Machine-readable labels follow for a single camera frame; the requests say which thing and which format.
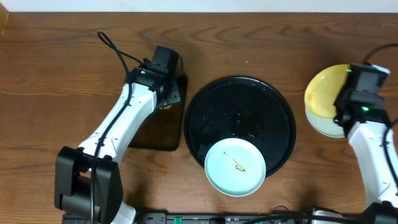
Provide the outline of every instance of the yellow plate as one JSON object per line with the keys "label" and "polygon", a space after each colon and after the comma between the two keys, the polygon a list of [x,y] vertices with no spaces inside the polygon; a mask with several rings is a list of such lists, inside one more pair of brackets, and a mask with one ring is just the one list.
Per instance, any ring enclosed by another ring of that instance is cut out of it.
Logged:
{"label": "yellow plate", "polygon": [[349,65],[334,65],[315,75],[304,93],[307,110],[320,118],[334,118],[336,108],[333,106],[338,93],[347,78]]}

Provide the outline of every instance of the round black tray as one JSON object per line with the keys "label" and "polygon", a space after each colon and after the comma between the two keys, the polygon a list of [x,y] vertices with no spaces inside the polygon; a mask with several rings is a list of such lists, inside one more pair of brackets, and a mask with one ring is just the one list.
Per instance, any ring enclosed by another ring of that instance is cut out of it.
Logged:
{"label": "round black tray", "polygon": [[292,153],[296,128],[289,104],[274,87],[254,78],[230,77],[210,83],[193,97],[184,134],[202,167],[216,142],[226,138],[249,141],[264,157],[268,177]]}

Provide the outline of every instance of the black base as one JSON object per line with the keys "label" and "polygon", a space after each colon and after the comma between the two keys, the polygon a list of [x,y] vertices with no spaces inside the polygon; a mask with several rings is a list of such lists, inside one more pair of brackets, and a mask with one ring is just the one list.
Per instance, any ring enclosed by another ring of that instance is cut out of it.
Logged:
{"label": "black base", "polygon": [[[262,218],[264,215],[166,215],[164,213],[145,213],[136,217],[134,224],[243,224],[247,221]],[[62,224],[88,224],[89,220],[76,215],[64,214]],[[275,220],[262,224],[295,224],[293,220],[281,222]]]}
{"label": "black base", "polygon": [[129,147],[162,151],[174,151],[178,148],[187,83],[185,75],[177,77],[180,101],[168,109],[155,109],[142,123]]}

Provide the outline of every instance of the wooden table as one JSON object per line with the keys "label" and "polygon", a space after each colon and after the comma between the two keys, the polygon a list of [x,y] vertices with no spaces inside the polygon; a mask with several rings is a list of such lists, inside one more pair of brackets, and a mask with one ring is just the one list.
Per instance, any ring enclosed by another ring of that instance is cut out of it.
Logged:
{"label": "wooden table", "polygon": [[[128,149],[121,166],[128,204],[170,213],[265,214],[276,205],[302,210],[314,204],[364,210],[353,150],[347,140],[311,127],[303,93],[322,69],[360,62],[372,48],[396,42],[397,14],[12,13],[0,51],[0,223],[60,223],[55,157],[95,130],[123,85],[123,67],[96,37],[98,29],[137,58],[152,57],[156,45],[183,55],[185,106],[207,83],[244,74],[276,87],[297,124],[290,159],[242,198],[211,186],[183,133],[174,152]],[[393,71],[382,90],[391,118],[398,115],[397,61],[397,49],[373,60]]]}

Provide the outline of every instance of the plate rim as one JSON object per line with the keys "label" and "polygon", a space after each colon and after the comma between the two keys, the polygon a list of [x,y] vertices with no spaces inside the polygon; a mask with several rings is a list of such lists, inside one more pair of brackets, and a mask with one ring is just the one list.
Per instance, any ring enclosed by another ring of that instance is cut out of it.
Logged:
{"label": "plate rim", "polygon": [[[230,141],[230,140],[232,140],[232,139],[238,139],[238,141],[244,141],[245,143],[249,143],[253,148],[255,148],[256,149],[256,153],[259,153],[260,155],[261,155],[261,152],[260,152],[260,150],[255,146],[255,145],[253,145],[251,142],[249,142],[249,141],[247,141],[247,140],[244,140],[244,139],[240,139],[240,138],[226,138],[226,139],[223,139],[223,140],[220,140],[220,141],[218,141],[218,142],[216,142],[216,144],[218,144],[219,142],[221,142],[221,141]],[[266,164],[266,161],[264,160],[264,158],[261,156],[261,162],[263,163],[263,168],[265,169],[265,174],[264,174],[264,178],[261,178],[261,181],[259,182],[259,183],[256,183],[255,184],[255,186],[257,186],[255,189],[253,189],[254,187],[252,187],[251,188],[251,191],[245,191],[245,192],[243,192],[242,194],[233,194],[233,193],[230,193],[230,192],[228,192],[228,191],[222,191],[220,188],[221,187],[219,187],[219,185],[216,185],[215,183],[214,183],[214,181],[213,181],[213,178],[211,178],[211,177],[209,177],[209,173],[208,173],[208,169],[206,169],[206,161],[207,161],[207,155],[206,155],[206,158],[205,158],[205,174],[206,174],[206,177],[207,177],[207,179],[209,180],[209,182],[212,184],[212,186],[216,189],[216,190],[218,190],[219,192],[221,192],[221,193],[223,193],[223,194],[225,194],[225,195],[228,195],[228,196],[231,196],[231,197],[243,197],[243,196],[247,196],[247,195],[250,195],[250,194],[253,194],[256,190],[258,190],[260,187],[261,187],[261,185],[262,185],[262,183],[264,183],[264,180],[265,180],[265,177],[266,177],[266,175],[267,175],[267,164]]]}

